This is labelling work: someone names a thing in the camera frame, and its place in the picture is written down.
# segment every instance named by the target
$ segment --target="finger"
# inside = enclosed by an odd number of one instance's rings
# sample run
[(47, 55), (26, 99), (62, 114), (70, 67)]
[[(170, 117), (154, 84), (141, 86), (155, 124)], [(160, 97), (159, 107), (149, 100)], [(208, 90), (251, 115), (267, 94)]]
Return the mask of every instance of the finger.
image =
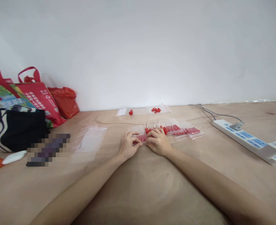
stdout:
[(145, 143), (146, 146), (148, 146), (151, 150), (154, 150), (154, 148), (156, 147), (154, 144), (152, 144), (151, 142)]
[(142, 143), (137, 137), (132, 137), (131, 140), (132, 140), (132, 143), (134, 141), (137, 142), (137, 143)]
[(149, 137), (149, 138), (147, 138), (145, 142), (146, 142), (146, 143), (148, 143), (148, 142), (152, 142), (152, 143), (154, 143), (155, 145), (157, 145), (157, 144), (158, 144), (157, 139), (156, 139), (156, 138), (154, 138), (154, 137)]
[(161, 134), (165, 134), (165, 132), (162, 128), (159, 128), (159, 131), (161, 132)]
[(147, 134), (147, 137), (151, 137), (151, 136), (154, 136), (155, 138), (157, 137), (159, 137), (160, 136), (160, 134), (161, 134), (161, 132), (160, 131), (156, 131), (157, 129), (154, 129), (154, 130), (152, 130), (151, 132), (149, 132), (148, 134)]
[(138, 149), (138, 148), (140, 148), (141, 146), (143, 146), (143, 144), (142, 144), (142, 143), (138, 143), (138, 144), (135, 145), (135, 149)]
[(133, 135), (139, 135), (140, 133), (139, 132), (135, 132), (135, 131), (131, 131), (131, 132), (128, 132), (127, 134), (126, 134), (126, 137), (128, 137), (128, 138), (130, 138), (131, 136), (133, 136)]

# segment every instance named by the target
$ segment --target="red plastic bag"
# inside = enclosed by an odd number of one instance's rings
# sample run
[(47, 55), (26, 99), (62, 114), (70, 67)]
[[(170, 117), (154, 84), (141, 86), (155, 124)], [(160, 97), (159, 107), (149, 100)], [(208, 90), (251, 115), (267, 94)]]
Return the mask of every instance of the red plastic bag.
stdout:
[(77, 103), (75, 102), (76, 93), (74, 90), (67, 87), (49, 87), (48, 90), (52, 94), (61, 115), (65, 119), (69, 119), (78, 114), (79, 109)]

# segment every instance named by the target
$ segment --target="hand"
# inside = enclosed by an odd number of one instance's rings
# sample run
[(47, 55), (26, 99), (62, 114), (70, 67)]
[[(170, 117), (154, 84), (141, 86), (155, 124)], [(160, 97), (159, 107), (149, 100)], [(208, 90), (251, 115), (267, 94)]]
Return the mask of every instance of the hand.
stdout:
[(133, 137), (133, 134), (139, 135), (137, 132), (125, 132), (121, 138), (118, 155), (121, 156), (124, 161), (131, 158), (137, 152), (137, 149), (143, 145), (137, 137)]
[(153, 129), (147, 134), (147, 137), (145, 145), (155, 153), (166, 156), (166, 154), (172, 150), (162, 128)]

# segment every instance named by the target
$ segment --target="power cord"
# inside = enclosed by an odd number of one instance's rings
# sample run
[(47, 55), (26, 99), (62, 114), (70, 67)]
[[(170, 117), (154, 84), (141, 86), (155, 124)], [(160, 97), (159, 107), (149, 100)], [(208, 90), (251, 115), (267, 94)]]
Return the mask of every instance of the power cord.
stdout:
[(232, 128), (232, 129), (234, 129), (234, 130), (236, 130), (236, 131), (241, 130), (241, 126), (244, 124), (243, 120), (241, 120), (241, 119), (238, 118), (238, 117), (231, 116), (231, 115), (226, 115), (226, 114), (215, 113), (215, 112), (213, 112), (213, 111), (211, 111), (211, 110), (209, 110), (209, 109), (203, 107), (201, 104), (199, 104), (199, 105), (193, 105), (193, 106), (200, 107), (200, 108), (202, 108), (202, 110), (206, 111), (207, 113), (210, 113), (210, 114), (213, 116), (214, 120), (216, 120), (216, 117), (215, 117), (213, 114), (216, 114), (216, 115), (219, 115), (219, 116), (233, 117), (233, 118), (239, 120), (240, 122), (238, 122), (238, 123), (236, 123), (236, 124), (230, 126), (230, 128)]

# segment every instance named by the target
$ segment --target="red shopping bag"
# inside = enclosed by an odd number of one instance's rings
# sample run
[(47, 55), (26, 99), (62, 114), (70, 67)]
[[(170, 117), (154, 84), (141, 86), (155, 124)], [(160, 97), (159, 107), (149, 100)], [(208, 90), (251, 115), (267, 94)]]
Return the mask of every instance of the red shopping bag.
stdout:
[[(29, 79), (29, 77), (27, 77), (27, 81), (34, 80), (35, 82), (23, 83), (20, 78), (20, 74), (30, 69), (35, 69), (33, 74), (34, 78)], [(21, 71), (18, 74), (18, 80), (20, 83), (15, 85), (20, 88), (20, 90), (37, 109), (45, 111), (46, 119), (50, 120), (50, 122), (48, 122), (49, 128), (58, 127), (66, 121), (61, 117), (56, 102), (46, 88), (45, 84), (41, 82), (39, 71), (35, 67), (28, 67)]]

